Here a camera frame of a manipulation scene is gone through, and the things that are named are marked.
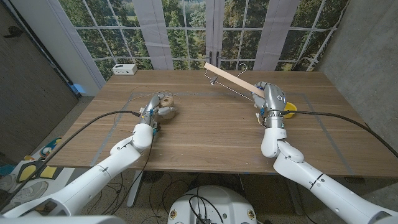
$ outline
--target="white box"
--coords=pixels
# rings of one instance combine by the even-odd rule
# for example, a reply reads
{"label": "white box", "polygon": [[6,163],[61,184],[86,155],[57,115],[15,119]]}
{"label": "white box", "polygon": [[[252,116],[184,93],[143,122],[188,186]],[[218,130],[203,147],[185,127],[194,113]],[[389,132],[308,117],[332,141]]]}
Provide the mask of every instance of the white box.
{"label": "white box", "polygon": [[115,75],[133,75],[137,71],[136,64],[116,64],[113,68]]}

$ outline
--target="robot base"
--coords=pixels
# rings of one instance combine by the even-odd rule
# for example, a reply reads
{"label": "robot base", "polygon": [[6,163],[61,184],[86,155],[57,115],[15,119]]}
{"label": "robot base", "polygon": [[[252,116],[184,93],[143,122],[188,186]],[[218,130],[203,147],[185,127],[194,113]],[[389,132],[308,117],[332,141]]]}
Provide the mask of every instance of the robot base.
{"label": "robot base", "polygon": [[[217,211],[210,205],[210,203],[206,200],[202,201],[200,198],[193,197],[193,195],[199,195],[213,204],[220,213],[222,221],[220,220],[220,216]],[[193,214],[190,208],[189,200],[191,197],[193,197],[191,199],[193,209],[197,214],[200,214],[203,222],[206,224],[257,223],[254,209],[244,197],[226,187],[207,185],[191,189],[177,199],[170,209],[168,224],[202,223],[197,220],[197,217]]]}

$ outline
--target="forest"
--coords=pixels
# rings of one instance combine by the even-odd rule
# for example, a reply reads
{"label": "forest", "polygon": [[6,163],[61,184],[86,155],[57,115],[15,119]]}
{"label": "forest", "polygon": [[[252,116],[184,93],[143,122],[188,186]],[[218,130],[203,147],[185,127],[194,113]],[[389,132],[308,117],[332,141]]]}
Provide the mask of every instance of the forest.
{"label": "forest", "polygon": [[[59,1],[105,80],[113,74],[114,58],[117,63],[136,63],[138,69],[153,69],[132,1],[109,0],[110,8],[107,0],[86,0],[94,20],[82,0]],[[206,1],[161,1],[174,69],[203,69],[206,57]],[[296,29],[289,30],[275,70],[307,70],[313,59],[320,60],[326,48],[320,50],[320,47],[330,32],[328,29],[338,22],[347,0],[326,0],[314,23],[321,3],[322,0],[300,1],[291,24]],[[225,0],[222,69],[235,70],[237,63],[253,68],[268,5],[269,0],[249,0],[246,8],[246,0]],[[99,29],[96,26],[115,28]],[[122,29],[118,26],[133,28]],[[325,30],[309,31],[308,28]]]}

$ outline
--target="table surface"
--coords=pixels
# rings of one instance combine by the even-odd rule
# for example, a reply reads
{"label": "table surface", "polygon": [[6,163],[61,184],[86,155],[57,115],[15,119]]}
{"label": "table surface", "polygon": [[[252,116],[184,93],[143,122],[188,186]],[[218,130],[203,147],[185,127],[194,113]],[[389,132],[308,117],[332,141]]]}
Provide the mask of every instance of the table surface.
{"label": "table surface", "polygon": [[[363,123],[323,73],[256,71],[240,78],[253,84],[276,84],[298,110],[337,113]],[[250,96],[222,77],[218,81]],[[176,95],[178,113],[173,119],[160,120],[162,129],[154,139],[147,170],[275,174],[275,159],[261,153],[264,128],[255,117],[258,108],[220,85],[210,85],[204,71],[139,70],[133,76],[114,75],[63,140],[101,114],[123,107],[139,111],[151,98],[146,95],[166,90]],[[74,137],[49,165],[93,166],[108,157],[117,142],[129,137],[138,121],[131,114],[102,118]],[[295,114],[284,123],[288,142],[303,152],[309,164],[328,175],[398,177],[394,155],[372,135],[347,121]],[[144,151],[131,168],[141,169],[148,153]]]}

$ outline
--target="twine spool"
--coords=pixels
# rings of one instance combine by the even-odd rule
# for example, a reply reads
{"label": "twine spool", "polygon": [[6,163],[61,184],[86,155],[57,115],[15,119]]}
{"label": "twine spool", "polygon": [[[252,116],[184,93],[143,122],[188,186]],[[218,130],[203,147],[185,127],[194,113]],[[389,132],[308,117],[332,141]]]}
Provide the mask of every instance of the twine spool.
{"label": "twine spool", "polygon": [[[160,101],[160,107],[168,107],[168,106],[174,106],[174,99],[172,96],[165,96],[161,99]],[[175,111],[170,112],[167,115],[163,115],[162,117],[164,119],[172,119],[175,116]]]}

